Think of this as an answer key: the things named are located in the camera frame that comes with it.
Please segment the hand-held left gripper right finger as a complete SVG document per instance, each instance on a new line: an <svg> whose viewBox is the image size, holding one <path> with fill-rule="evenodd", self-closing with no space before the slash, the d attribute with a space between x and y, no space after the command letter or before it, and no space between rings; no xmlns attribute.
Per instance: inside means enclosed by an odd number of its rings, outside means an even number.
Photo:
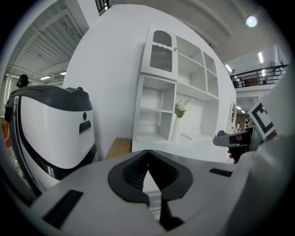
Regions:
<svg viewBox="0 0 295 236"><path fill-rule="evenodd" d="M187 167L153 150L148 150L147 159L148 171L161 191L159 223L170 231L184 221L172 215L168 202L184 197L193 183L193 175Z"/></svg>

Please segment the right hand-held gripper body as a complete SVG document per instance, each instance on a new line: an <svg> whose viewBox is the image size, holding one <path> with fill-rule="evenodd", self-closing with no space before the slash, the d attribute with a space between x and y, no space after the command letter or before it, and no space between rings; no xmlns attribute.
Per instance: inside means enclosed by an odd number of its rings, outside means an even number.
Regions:
<svg viewBox="0 0 295 236"><path fill-rule="evenodd" d="M226 134L221 130L213 139L215 146L228 148L235 164L244 153L255 151L275 132L275 127L261 102L250 109L249 118L248 127L243 131Z"/></svg>

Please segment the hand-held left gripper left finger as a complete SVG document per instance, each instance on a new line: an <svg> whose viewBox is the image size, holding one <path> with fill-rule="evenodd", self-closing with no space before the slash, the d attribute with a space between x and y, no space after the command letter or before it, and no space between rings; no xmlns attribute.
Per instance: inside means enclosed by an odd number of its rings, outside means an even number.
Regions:
<svg viewBox="0 0 295 236"><path fill-rule="evenodd" d="M108 184L113 192L127 202L149 203L143 192L143 184L148 171L147 150L115 165L108 173Z"/></svg>

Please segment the white desk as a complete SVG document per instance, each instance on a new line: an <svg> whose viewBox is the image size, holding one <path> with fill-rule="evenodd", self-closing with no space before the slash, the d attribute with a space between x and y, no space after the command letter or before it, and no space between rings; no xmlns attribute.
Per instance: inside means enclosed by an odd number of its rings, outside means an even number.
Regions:
<svg viewBox="0 0 295 236"><path fill-rule="evenodd" d="M234 163L234 160L229 158L227 149L213 145L212 138L189 140L183 136L179 141L140 141L132 142L132 151L141 150L159 150L173 155L183 156L190 159L199 159L205 161ZM152 176L148 172L143 182L143 192L147 193L151 201L148 207L150 213L159 221L161 212L160 190L157 187Z"/></svg>

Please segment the white oval mirror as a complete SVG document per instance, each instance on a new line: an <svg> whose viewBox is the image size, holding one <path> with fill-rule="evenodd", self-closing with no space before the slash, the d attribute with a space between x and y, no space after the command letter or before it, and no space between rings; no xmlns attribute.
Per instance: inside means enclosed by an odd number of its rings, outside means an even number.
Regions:
<svg viewBox="0 0 295 236"><path fill-rule="evenodd" d="M230 114L229 114L229 119L228 119L228 124L226 127L227 134L234 134L237 132L236 129L236 102L232 101L231 106L230 106Z"/></svg>

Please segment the long brown cardboard box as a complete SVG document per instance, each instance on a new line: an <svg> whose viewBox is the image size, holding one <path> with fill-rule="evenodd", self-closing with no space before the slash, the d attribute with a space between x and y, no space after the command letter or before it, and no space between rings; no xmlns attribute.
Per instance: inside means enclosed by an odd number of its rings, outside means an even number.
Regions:
<svg viewBox="0 0 295 236"><path fill-rule="evenodd" d="M115 158L132 152L132 140L116 137L105 159Z"/></svg>

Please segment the white ribbed vase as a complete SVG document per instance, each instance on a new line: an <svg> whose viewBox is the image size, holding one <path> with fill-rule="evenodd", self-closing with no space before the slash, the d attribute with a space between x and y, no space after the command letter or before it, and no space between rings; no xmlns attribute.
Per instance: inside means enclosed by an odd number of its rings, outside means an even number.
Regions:
<svg viewBox="0 0 295 236"><path fill-rule="evenodd" d="M181 134L181 118L176 117L172 128L172 141L178 141Z"/></svg>

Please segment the white shelf hutch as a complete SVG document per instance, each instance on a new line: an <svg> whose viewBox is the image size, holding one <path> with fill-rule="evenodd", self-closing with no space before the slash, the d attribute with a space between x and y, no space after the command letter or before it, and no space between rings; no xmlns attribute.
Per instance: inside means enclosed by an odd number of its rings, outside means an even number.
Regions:
<svg viewBox="0 0 295 236"><path fill-rule="evenodd" d="M189 140L214 135L218 119L215 61L197 45L153 26L142 54L132 142L172 141L177 101L194 100L181 118Z"/></svg>

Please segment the black balcony railing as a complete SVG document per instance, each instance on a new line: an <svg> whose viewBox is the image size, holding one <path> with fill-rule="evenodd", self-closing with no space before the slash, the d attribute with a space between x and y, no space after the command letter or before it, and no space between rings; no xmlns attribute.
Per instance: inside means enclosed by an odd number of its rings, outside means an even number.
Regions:
<svg viewBox="0 0 295 236"><path fill-rule="evenodd" d="M234 88L276 84L285 74L288 65L276 65L231 75Z"/></svg>
<svg viewBox="0 0 295 236"><path fill-rule="evenodd" d="M110 7L109 0L95 0L99 15L103 14Z"/></svg>

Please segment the white and black service robot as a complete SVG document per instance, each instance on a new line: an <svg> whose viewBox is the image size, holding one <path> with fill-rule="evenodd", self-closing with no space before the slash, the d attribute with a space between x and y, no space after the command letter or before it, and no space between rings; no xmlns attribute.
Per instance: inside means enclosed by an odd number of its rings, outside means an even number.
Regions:
<svg viewBox="0 0 295 236"><path fill-rule="evenodd" d="M36 195L98 161L93 108L83 90L21 88L10 95L5 120L16 159Z"/></svg>

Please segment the round ceiling lamp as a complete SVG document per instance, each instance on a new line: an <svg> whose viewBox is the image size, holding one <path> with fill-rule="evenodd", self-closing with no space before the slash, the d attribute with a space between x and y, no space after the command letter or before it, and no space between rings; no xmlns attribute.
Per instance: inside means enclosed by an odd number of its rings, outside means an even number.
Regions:
<svg viewBox="0 0 295 236"><path fill-rule="evenodd" d="M253 28L257 25L258 20L255 16L248 16L246 18L246 25L250 28Z"/></svg>

